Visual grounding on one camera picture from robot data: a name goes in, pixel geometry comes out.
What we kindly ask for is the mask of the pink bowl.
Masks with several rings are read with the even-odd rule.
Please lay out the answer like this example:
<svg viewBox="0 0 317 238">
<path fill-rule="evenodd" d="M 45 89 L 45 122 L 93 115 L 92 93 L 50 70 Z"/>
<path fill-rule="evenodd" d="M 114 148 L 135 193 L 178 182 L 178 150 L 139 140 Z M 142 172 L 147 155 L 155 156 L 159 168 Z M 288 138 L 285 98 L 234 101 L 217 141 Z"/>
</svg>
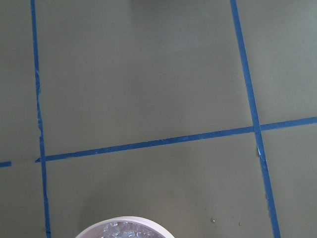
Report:
<svg viewBox="0 0 317 238">
<path fill-rule="evenodd" d="M 123 216 L 93 224 L 77 238 L 173 238 L 160 224 L 142 217 Z"/>
</svg>

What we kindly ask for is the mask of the clear ice cubes pile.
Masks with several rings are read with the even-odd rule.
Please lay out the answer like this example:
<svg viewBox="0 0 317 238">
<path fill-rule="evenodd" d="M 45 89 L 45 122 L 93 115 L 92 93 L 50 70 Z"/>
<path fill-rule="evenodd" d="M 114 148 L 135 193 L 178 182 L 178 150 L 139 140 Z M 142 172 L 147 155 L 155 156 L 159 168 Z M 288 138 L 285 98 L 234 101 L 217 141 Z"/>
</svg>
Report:
<svg viewBox="0 0 317 238">
<path fill-rule="evenodd" d="M 110 222 L 99 238 L 153 238 L 156 234 L 142 225 L 129 222 Z"/>
</svg>

